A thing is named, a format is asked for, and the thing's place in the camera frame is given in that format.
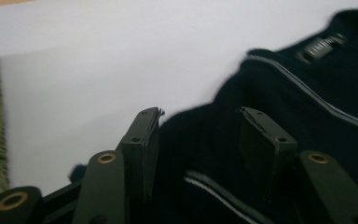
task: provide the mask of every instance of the black garment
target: black garment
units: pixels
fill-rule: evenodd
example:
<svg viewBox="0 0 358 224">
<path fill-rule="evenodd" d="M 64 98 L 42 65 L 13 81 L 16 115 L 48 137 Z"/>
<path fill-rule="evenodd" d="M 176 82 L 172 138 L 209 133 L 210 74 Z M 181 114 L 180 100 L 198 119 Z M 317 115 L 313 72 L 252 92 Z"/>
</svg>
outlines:
<svg viewBox="0 0 358 224">
<path fill-rule="evenodd" d="M 304 62 L 318 38 L 343 36 Z M 146 223 L 290 223 L 263 201 L 238 151 L 242 106 L 263 111 L 298 142 L 335 157 L 358 184 L 358 10 L 289 49 L 249 52 L 214 101 L 160 128 L 155 190 Z"/>
</svg>

